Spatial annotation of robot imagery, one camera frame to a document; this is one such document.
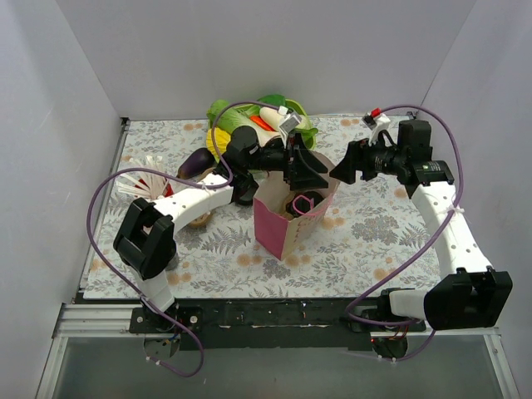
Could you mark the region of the black coffee cup lid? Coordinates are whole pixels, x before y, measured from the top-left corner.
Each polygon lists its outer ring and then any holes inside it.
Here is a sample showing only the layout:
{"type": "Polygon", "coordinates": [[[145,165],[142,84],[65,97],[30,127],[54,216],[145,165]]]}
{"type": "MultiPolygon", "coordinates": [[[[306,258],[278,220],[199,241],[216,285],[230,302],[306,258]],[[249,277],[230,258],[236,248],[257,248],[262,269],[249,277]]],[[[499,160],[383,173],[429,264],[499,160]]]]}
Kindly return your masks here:
{"type": "Polygon", "coordinates": [[[324,197],[315,190],[297,193],[293,197],[290,212],[294,218],[300,216],[317,216],[320,211],[317,207],[324,201],[324,197]]]}

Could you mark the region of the pink paper gift bag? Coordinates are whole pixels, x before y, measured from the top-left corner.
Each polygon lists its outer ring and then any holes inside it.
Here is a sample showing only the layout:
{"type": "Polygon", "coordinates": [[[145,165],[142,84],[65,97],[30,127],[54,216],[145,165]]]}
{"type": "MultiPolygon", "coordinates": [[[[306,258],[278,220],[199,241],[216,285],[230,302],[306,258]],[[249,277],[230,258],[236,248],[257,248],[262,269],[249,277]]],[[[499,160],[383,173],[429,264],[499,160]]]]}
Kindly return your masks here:
{"type": "Polygon", "coordinates": [[[321,174],[321,176],[328,182],[328,187],[315,190],[324,197],[324,201],[317,207],[320,214],[300,216],[290,221],[279,215],[284,199],[310,190],[291,190],[283,180],[281,171],[270,172],[268,177],[259,184],[253,200],[254,236],[275,258],[279,260],[287,258],[300,244],[304,243],[323,220],[337,191],[339,181],[328,174],[321,174]]]}

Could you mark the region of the brown cardboard cup carrier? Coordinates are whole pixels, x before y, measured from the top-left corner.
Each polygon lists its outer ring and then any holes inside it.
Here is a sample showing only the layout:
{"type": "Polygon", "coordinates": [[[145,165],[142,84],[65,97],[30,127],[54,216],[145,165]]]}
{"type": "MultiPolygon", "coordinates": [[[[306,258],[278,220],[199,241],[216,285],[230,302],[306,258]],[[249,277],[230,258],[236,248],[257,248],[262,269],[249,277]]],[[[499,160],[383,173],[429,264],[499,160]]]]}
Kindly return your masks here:
{"type": "Polygon", "coordinates": [[[207,212],[205,214],[202,214],[200,217],[189,222],[188,226],[193,229],[203,228],[212,220],[213,214],[213,212],[207,212]]]}

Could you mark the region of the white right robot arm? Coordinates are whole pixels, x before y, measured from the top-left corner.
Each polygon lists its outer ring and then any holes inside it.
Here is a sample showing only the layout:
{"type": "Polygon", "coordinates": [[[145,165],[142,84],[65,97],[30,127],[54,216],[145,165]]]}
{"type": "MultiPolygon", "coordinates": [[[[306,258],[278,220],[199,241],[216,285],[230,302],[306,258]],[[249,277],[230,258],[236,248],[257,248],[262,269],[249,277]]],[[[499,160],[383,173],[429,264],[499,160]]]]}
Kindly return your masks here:
{"type": "Polygon", "coordinates": [[[428,291],[391,288],[377,300],[376,319],[348,313],[357,322],[395,330],[420,321],[433,329],[491,328],[510,296],[508,272],[497,271],[476,243],[462,208],[461,191],[448,164],[433,160],[431,126],[427,121],[402,121],[392,140],[385,115],[364,116],[371,133],[352,141],[330,176],[352,184],[361,173],[369,181],[392,175],[405,187],[431,234],[423,251],[436,251],[441,280],[428,291]]]}

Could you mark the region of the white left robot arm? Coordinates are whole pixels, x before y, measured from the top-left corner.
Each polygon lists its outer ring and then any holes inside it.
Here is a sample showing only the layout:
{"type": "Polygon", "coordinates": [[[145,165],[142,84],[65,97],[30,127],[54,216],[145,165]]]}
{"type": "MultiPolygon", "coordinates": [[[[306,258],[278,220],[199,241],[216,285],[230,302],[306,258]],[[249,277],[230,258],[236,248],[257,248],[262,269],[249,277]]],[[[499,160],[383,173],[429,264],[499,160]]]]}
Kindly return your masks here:
{"type": "Polygon", "coordinates": [[[161,333],[177,321],[171,307],[175,297],[166,269],[176,256],[174,235],[203,214],[231,203],[248,204],[259,187],[252,170],[279,171],[292,190],[326,189],[327,166],[296,131],[288,140],[260,146],[249,127],[232,135],[215,170],[194,186],[149,202],[136,199],[129,206],[113,248],[135,276],[140,296],[151,308],[148,322],[161,333]]]}

